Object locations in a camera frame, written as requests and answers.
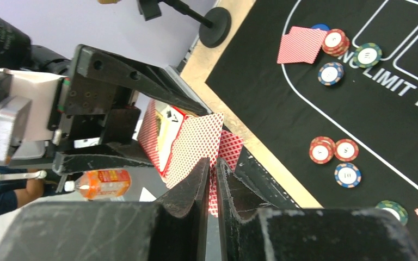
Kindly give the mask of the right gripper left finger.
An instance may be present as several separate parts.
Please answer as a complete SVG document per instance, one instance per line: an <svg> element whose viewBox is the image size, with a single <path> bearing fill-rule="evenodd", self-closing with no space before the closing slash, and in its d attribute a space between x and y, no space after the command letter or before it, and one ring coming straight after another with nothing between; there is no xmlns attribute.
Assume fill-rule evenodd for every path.
<svg viewBox="0 0 418 261"><path fill-rule="evenodd" d="M210 160L152 202L40 202L0 242L0 260L204 260Z"/></svg>

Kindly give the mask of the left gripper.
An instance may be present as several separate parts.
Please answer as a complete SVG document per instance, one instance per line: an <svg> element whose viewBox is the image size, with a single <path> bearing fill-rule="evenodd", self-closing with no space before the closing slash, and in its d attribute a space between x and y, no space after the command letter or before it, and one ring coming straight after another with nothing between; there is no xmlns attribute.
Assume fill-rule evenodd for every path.
<svg viewBox="0 0 418 261"><path fill-rule="evenodd" d="M53 138L50 117L57 114L53 106L64 79L46 72L0 69L0 166L7 164L11 147ZM164 69L88 45L76 47L71 60L72 115L108 114L120 88L197 115L207 113ZM63 176L132 167L153 163L138 142L110 142L56 152L52 171Z"/></svg>

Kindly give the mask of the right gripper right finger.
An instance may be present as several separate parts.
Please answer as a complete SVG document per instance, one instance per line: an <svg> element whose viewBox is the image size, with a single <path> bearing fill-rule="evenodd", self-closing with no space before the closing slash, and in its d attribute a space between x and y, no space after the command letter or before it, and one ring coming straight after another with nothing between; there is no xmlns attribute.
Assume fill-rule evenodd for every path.
<svg viewBox="0 0 418 261"><path fill-rule="evenodd" d="M222 260L418 260L406 228L375 209L279 209L216 163Z"/></svg>

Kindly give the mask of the playing card deck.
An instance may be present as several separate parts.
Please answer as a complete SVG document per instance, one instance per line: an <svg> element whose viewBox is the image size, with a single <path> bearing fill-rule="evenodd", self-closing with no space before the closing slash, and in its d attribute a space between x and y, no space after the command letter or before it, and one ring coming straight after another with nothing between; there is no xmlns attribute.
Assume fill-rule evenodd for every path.
<svg viewBox="0 0 418 261"><path fill-rule="evenodd" d="M151 100L137 139L167 188L185 179L200 158L214 164L218 155L224 114L186 114Z"/></svg>

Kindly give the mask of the blue poker chip stack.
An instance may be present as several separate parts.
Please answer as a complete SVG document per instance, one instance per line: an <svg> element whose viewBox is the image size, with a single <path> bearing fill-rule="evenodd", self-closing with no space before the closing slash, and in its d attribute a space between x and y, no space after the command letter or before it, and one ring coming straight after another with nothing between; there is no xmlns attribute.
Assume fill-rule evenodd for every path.
<svg viewBox="0 0 418 261"><path fill-rule="evenodd" d="M340 186L344 188L355 188L362 180L360 170L352 163L341 163L334 171L334 177Z"/></svg>

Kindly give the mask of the red poker chip stack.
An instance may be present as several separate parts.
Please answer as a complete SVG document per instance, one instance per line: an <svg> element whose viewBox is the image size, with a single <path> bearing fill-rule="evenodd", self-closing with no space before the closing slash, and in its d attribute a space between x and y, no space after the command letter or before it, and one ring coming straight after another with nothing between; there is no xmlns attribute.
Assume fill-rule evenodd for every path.
<svg viewBox="0 0 418 261"><path fill-rule="evenodd" d="M316 164L326 164L335 155L335 142L327 136L317 136L310 142L309 156Z"/></svg>

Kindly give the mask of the green poker chip stack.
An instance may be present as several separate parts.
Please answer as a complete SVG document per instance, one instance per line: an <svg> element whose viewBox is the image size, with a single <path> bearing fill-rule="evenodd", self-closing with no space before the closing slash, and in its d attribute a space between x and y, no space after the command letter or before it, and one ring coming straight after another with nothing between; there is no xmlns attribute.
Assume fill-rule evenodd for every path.
<svg viewBox="0 0 418 261"><path fill-rule="evenodd" d="M406 209L399 203L383 200L376 204L375 208L386 210L391 213L402 225L406 226L409 220L409 215Z"/></svg>

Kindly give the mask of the single playing card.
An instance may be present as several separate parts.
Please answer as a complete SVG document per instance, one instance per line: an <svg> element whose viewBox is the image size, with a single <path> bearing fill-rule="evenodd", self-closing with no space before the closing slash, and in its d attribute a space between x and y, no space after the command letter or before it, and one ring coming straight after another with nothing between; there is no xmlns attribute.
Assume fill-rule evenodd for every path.
<svg viewBox="0 0 418 261"><path fill-rule="evenodd" d="M293 26L281 37L276 62L278 64L313 64L321 50L327 31Z"/></svg>

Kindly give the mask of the single red poker chip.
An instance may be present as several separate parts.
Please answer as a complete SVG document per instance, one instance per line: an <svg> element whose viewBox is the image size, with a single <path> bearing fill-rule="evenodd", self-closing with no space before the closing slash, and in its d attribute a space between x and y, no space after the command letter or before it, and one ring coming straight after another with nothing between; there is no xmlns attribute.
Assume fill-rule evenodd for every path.
<svg viewBox="0 0 418 261"><path fill-rule="evenodd" d="M341 29L331 29L328 31L323 43L322 50L334 57L343 55L350 46L350 40L346 33Z"/></svg>

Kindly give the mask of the single green poker chip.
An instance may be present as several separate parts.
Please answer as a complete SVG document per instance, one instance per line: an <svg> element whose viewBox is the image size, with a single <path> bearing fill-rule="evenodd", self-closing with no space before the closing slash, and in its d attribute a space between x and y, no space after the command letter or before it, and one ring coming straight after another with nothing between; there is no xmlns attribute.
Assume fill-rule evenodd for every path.
<svg viewBox="0 0 418 261"><path fill-rule="evenodd" d="M364 43L354 53L353 63L360 68L370 68L382 59L383 51L376 43Z"/></svg>

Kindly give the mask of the blue small blind button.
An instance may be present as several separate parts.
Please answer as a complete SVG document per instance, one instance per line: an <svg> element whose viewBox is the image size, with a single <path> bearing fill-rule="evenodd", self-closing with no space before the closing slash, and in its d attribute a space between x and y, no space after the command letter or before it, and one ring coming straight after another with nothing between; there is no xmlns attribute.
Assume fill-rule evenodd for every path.
<svg viewBox="0 0 418 261"><path fill-rule="evenodd" d="M323 23L315 24L310 28L311 29L319 29L319 30L326 31L326 32L330 30L329 26L327 26L326 24L323 24Z"/></svg>

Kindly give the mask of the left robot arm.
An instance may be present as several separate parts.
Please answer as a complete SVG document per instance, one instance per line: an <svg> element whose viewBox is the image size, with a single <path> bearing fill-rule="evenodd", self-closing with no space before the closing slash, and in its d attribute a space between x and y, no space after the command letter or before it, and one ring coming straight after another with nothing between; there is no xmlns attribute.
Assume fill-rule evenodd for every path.
<svg viewBox="0 0 418 261"><path fill-rule="evenodd" d="M72 59L32 45L0 18L0 166L42 167L59 175L150 166L132 135L140 110L134 94L203 114L160 67L80 44ZM13 148L49 143L34 160L8 162Z"/></svg>

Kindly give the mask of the person forearm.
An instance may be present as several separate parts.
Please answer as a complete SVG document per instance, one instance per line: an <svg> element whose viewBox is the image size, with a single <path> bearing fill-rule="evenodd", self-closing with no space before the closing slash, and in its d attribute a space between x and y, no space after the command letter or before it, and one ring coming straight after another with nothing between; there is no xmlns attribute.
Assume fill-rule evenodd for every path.
<svg viewBox="0 0 418 261"><path fill-rule="evenodd" d="M58 195L61 177L47 171L44 179L0 181L0 216L13 212L39 198Z"/></svg>

